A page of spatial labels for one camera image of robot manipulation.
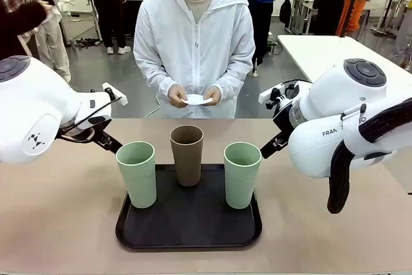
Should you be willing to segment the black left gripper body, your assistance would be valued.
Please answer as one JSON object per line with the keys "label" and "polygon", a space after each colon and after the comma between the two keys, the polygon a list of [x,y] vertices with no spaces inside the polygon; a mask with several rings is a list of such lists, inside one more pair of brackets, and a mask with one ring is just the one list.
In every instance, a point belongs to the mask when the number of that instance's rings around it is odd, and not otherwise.
{"label": "black left gripper body", "polygon": [[91,143],[95,141],[103,131],[103,126],[96,125],[88,129],[81,130],[74,128],[68,132],[59,129],[59,139],[71,143]]}

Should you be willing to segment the person's left hand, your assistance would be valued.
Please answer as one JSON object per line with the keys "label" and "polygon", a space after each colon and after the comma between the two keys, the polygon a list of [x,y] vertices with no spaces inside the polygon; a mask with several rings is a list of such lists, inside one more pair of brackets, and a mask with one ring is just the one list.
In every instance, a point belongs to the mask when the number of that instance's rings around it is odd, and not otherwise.
{"label": "person's left hand", "polygon": [[212,86],[203,96],[205,104],[203,106],[216,106],[221,100],[221,91],[218,87]]}

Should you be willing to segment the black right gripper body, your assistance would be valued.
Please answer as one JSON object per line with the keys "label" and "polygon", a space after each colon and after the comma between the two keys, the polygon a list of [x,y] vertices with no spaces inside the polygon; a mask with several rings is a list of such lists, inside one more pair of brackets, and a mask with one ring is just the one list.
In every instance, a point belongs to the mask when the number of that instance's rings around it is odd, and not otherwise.
{"label": "black right gripper body", "polygon": [[275,112],[273,116],[274,124],[282,133],[291,133],[294,130],[293,125],[289,119],[289,111],[292,107],[292,100],[290,99],[276,99]]}

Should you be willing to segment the person's right hand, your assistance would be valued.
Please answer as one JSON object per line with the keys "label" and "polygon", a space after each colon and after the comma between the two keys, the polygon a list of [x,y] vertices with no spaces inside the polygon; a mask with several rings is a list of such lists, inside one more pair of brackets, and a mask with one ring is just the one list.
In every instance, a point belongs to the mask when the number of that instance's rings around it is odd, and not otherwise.
{"label": "person's right hand", "polygon": [[187,106],[185,102],[187,100],[186,91],[179,84],[173,84],[168,91],[168,98],[170,105],[176,108],[184,108]]}

